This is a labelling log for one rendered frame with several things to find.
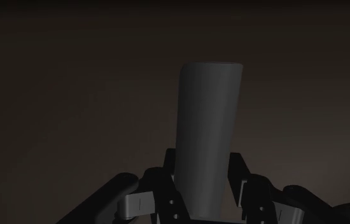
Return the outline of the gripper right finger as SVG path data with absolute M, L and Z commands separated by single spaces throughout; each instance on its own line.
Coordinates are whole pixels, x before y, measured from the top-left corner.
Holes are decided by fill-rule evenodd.
M 240 153 L 231 153 L 228 182 L 246 224 L 350 224 L 350 203 L 330 206 L 308 189 L 252 174 Z

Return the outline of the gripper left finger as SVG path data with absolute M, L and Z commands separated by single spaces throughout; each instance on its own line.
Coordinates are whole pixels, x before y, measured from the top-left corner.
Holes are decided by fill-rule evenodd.
M 169 148 L 164 165 L 145 170 L 143 177 L 117 174 L 56 224 L 132 224 L 144 215 L 151 224 L 191 224 L 172 179 L 174 162 L 175 150 Z

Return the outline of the grey cylinder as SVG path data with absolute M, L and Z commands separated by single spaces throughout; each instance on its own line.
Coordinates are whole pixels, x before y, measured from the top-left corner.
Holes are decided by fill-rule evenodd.
M 242 69 L 231 62 L 181 68 L 174 184 L 192 218 L 220 217 Z

